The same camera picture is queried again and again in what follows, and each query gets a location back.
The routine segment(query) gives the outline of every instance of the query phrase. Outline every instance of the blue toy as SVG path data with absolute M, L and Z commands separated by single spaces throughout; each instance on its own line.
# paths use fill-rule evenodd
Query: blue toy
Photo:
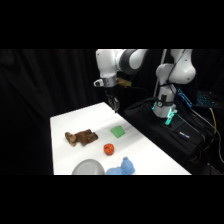
M 135 172 L 133 163 L 125 157 L 121 164 L 121 167 L 109 169 L 106 173 L 108 176 L 121 176 L 121 175 L 132 175 Z

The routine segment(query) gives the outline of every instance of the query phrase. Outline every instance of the green light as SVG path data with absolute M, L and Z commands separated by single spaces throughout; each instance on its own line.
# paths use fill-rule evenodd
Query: green light
M 154 109 L 155 109 L 155 106 L 156 106 L 156 102 L 154 103 L 154 106 L 153 106 L 152 110 L 154 110 Z
M 170 122 L 172 121 L 172 118 L 174 117 L 174 113 L 172 111 L 172 109 L 170 109 L 169 113 L 168 113 L 168 116 L 167 116 L 167 120 L 166 120 L 166 125 L 170 125 Z
M 168 118 L 165 124 L 166 124 L 166 125 L 170 125 L 170 122 L 171 122 L 171 121 L 172 121 L 172 119 L 169 119 L 169 118 Z

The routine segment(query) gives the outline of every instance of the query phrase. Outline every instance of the table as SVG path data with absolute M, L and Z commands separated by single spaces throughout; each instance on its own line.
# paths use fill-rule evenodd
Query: table
M 120 166 L 124 157 L 133 162 L 134 175 L 190 175 L 105 103 L 52 117 L 50 122 L 55 175 L 71 175 L 87 159 L 100 162 L 106 172 Z M 117 139 L 110 130 L 119 125 L 126 134 Z M 75 134 L 87 129 L 96 132 L 99 139 L 85 147 L 80 143 L 72 147 L 65 138 L 65 132 Z M 112 156 L 103 151 L 108 143 L 115 147 Z

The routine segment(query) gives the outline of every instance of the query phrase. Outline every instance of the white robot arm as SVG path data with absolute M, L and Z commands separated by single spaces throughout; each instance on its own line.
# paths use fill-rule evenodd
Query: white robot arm
M 136 74 L 141 69 L 148 51 L 148 49 L 99 49 L 96 52 L 101 79 L 94 85 L 105 88 L 109 104 L 115 112 L 120 107 L 116 91 L 117 72 Z
M 117 72 L 136 74 L 141 69 L 149 51 L 149 49 L 99 49 L 96 52 L 101 79 L 94 85 L 105 88 L 110 106 L 116 112 L 119 109 L 116 93 Z M 171 55 L 175 64 L 163 64 L 156 72 L 160 93 L 154 106 L 154 113 L 160 118 L 169 118 L 170 111 L 175 111 L 176 89 L 172 84 L 188 84 L 196 75 L 191 62 L 192 49 L 172 49 Z

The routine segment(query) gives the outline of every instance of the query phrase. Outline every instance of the stuffed toy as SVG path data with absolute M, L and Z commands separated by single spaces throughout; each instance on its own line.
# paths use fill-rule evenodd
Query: stuffed toy
M 135 168 L 133 166 L 133 163 L 127 158 L 125 157 L 123 159 L 123 163 L 121 164 L 121 167 L 117 167 L 117 168 L 112 168 L 109 169 L 106 173 L 106 175 L 108 176 L 113 176 L 113 175 L 132 175 L 135 172 Z
M 75 135 L 66 132 L 65 137 L 72 146 L 76 146 L 77 142 L 80 142 L 83 146 L 85 146 L 98 139 L 96 133 L 92 133 L 91 130 L 82 131 Z

